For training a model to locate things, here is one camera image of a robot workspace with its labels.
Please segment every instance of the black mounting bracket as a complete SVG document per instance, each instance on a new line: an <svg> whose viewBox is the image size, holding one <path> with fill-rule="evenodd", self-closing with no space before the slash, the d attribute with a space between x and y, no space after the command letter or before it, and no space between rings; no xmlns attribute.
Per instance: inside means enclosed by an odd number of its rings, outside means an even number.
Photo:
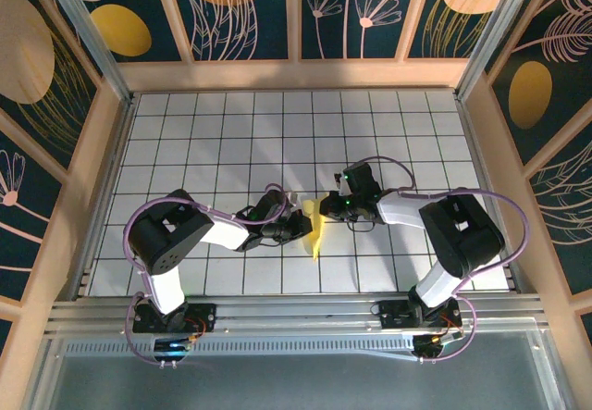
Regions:
<svg viewBox="0 0 592 410"><path fill-rule="evenodd" d="M215 304L183 304L163 317L152 303L135 308L134 333L210 333L216 323Z"/></svg>
<svg viewBox="0 0 592 410"><path fill-rule="evenodd" d="M455 299L438 308L429 309L409 299L386 300L376 303L382 329L441 329L449 323L461 327L461 310Z"/></svg>

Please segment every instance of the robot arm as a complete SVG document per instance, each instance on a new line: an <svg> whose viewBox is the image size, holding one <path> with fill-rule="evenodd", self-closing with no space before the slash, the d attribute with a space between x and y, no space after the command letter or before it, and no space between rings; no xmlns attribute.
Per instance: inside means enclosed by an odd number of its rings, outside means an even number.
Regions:
<svg viewBox="0 0 592 410"><path fill-rule="evenodd" d="M500 231L472 195L448 195L434 201L408 198L396 190L383 191L367 163L336 174L339 192L321 203L321 214L340 221L359 217L375 224L402 224L427 231L437 263L410 291L422 314L445 304L460 283L505 247Z"/></svg>
<svg viewBox="0 0 592 410"><path fill-rule="evenodd" d="M174 329L176 317L182 313L185 294L181 289L179 264L198 243L221 245L229 250L245 252L258 246L263 239L285 244L312 231L311 221L300 209L294 209L295 194L288 196L270 190L256 206L246 206L233 219L176 202L149 207L134 221L129 230L129 246L142 260L148 275L150 304L168 329ZM193 201L183 190L168 195ZM284 208L277 219L279 210Z"/></svg>

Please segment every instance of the floral wallpaper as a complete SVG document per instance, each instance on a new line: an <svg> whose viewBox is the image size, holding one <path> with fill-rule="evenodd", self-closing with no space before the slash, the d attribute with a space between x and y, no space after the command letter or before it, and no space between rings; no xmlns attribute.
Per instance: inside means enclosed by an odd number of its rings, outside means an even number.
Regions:
<svg viewBox="0 0 592 410"><path fill-rule="evenodd" d="M82 2L116 61L180 61L160 0Z"/></svg>
<svg viewBox="0 0 592 410"><path fill-rule="evenodd" d="M530 184L572 294L592 288L592 123Z"/></svg>
<svg viewBox="0 0 592 410"><path fill-rule="evenodd" d="M0 132L0 296L22 299L60 188Z"/></svg>
<svg viewBox="0 0 592 410"><path fill-rule="evenodd" d="M411 0L302 0L302 58L393 58Z"/></svg>
<svg viewBox="0 0 592 410"><path fill-rule="evenodd" d="M523 1L522 5L520 6L520 9L518 10L518 13L516 14L516 17L515 17L512 25L508 28L508 30L506 30L506 33L504 34L503 38L499 42L495 51L493 51L491 58L489 59L489 61L487 62L486 66L485 66L485 72L487 74L489 74L489 72L491 71L493 66L496 64L496 61L498 61L498 57L500 56L502 49L506 46L506 44L508 43L508 40L510 39L510 36L514 33L514 30L516 29L516 25L523 19L524 12L528 8L528 5L530 4L531 1L532 0L524 0Z"/></svg>
<svg viewBox="0 0 592 410"><path fill-rule="evenodd" d="M492 83L527 163L592 91L592 0L544 0Z"/></svg>
<svg viewBox="0 0 592 410"><path fill-rule="evenodd" d="M409 58L468 58L500 0L425 0Z"/></svg>
<svg viewBox="0 0 592 410"><path fill-rule="evenodd" d="M0 1L0 114L67 168L96 87L39 0Z"/></svg>
<svg viewBox="0 0 592 410"><path fill-rule="evenodd" d="M286 0L177 0L193 58L288 58Z"/></svg>

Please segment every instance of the dark blue panel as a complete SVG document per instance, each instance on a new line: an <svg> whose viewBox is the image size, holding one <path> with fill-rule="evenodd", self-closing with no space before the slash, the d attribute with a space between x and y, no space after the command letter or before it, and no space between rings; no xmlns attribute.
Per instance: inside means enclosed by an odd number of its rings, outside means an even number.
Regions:
<svg viewBox="0 0 592 410"><path fill-rule="evenodd" d="M72 33L77 36L77 39L79 41L79 44L82 46L82 49L84 49L84 52L86 53L86 56L91 60L92 66L94 67L94 70L96 70L97 73L101 77L103 77L103 72L101 71L101 69L99 68L99 66L96 64L96 62L94 61L94 57L89 52L89 49L86 47L86 44L84 44L84 42L80 39L80 37L78 35L78 32L77 32L76 28L74 27L74 25L72 24L72 22L70 21L70 19L68 18L68 15L66 14L66 12L62 8L62 6L57 3L57 0L54 0L54 3L55 3L55 6L57 7L57 10L59 10L60 14L62 14L62 18L67 23L67 25L70 27L70 30L72 31Z"/></svg>
<svg viewBox="0 0 592 410"><path fill-rule="evenodd" d="M410 0L388 0L372 17L374 8L382 0L302 0L302 58L343 58L343 31L345 6L349 8L347 20L347 57L361 57L364 43L364 58L393 58L401 37ZM313 10L322 9L323 17L313 16ZM373 26L363 28L360 19L370 18Z"/></svg>
<svg viewBox="0 0 592 410"><path fill-rule="evenodd" d="M516 14L516 18L514 19L513 23L510 25L508 30L506 30L503 38L499 41L498 47L496 47L495 51L493 51L491 58L487 62L486 66L485 66L486 73L489 73L491 68L493 68L493 65L495 65L496 61L498 60L498 56L500 56L500 54L501 54L501 50L504 48L504 46L506 45L506 43L510 39L510 36L514 32L514 29L516 29L516 25L521 21L523 15L524 15L524 12L526 11L526 8L530 4L530 2L531 2L531 0L524 0L523 1L522 5L520 6L520 9L518 10L518 13Z"/></svg>
<svg viewBox="0 0 592 410"><path fill-rule="evenodd" d="M10 332L10 327L12 327L12 322L8 320L0 319L0 355L4 350L4 346L6 344L6 340L8 339L8 333Z"/></svg>
<svg viewBox="0 0 592 410"><path fill-rule="evenodd" d="M444 0L425 0L409 58L468 58L490 15L459 14Z"/></svg>
<svg viewBox="0 0 592 410"><path fill-rule="evenodd" d="M84 4L89 9L89 12L93 12L97 7L104 5L126 7L140 17L148 27L148 31L150 31L152 37L150 49L139 56L122 56L113 52L116 61L180 61L179 50L175 44L173 34L168 25L167 14L160 0L99 0L84 1Z"/></svg>
<svg viewBox="0 0 592 410"><path fill-rule="evenodd" d="M61 185L2 132L0 176L11 193L0 184L0 265L32 268ZM20 300L28 278L27 271L0 268L0 295Z"/></svg>
<svg viewBox="0 0 592 410"><path fill-rule="evenodd" d="M47 94L37 103L20 105L0 94L0 108L67 168L96 87L39 1L29 2L37 8L53 34L54 78Z"/></svg>
<svg viewBox="0 0 592 410"><path fill-rule="evenodd" d="M183 18L183 24L187 32L189 42L193 38L193 27L195 26L193 19L193 11L191 9L190 0L177 0L179 11ZM254 10L256 13L256 28L257 28L257 42L253 51L251 59L286 59L288 58L288 20L286 15L286 0L253 0ZM204 16L207 17L209 27L214 26L216 16L216 8L211 3L203 0ZM228 20L215 30L220 31L220 37L228 35ZM233 49L233 45L238 42L231 42L229 47L225 47L224 41L215 42L216 45L210 55L209 49L206 47L203 56L200 56L193 50L193 56L196 60L218 60L218 59L248 59L251 55L252 48L245 47L241 50L241 46Z"/></svg>
<svg viewBox="0 0 592 410"><path fill-rule="evenodd" d="M592 288L592 124L530 184L572 294Z"/></svg>
<svg viewBox="0 0 592 410"><path fill-rule="evenodd" d="M588 335L588 339L592 344L592 313L588 313L587 315L582 315L582 323L584 324L584 328L586 329L586 333Z"/></svg>
<svg viewBox="0 0 592 410"><path fill-rule="evenodd" d="M493 83L499 106L512 133L514 143L523 163L528 162L565 123L590 99L592 95L592 52L575 58L576 62L556 62L547 59L541 40L549 25L557 17L565 16L567 9L561 0L545 0L545 8L532 19L516 49ZM586 15L589 24L590 13ZM521 129L510 117L509 95L512 79L524 63L535 61L545 66L552 78L549 106L543 117L530 129Z"/></svg>

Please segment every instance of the white grid mat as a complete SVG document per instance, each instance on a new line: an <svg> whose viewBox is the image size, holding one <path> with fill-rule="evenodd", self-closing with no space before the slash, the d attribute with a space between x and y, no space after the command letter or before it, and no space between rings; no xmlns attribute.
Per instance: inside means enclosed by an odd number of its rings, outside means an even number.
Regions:
<svg viewBox="0 0 592 410"><path fill-rule="evenodd" d="M182 187L196 201L233 213L255 205L269 182L312 199L336 189L334 173L370 155L405 162L420 192L478 187L451 92L145 94L87 293L142 289L124 259L121 236L148 200ZM409 183L393 164L372 167L384 188ZM189 295L404 292L435 260L422 230L377 226L354 234L344 224L327 223L318 263L301 242L246 254L198 244L179 270ZM466 288L508 290L508 283L498 269Z"/></svg>

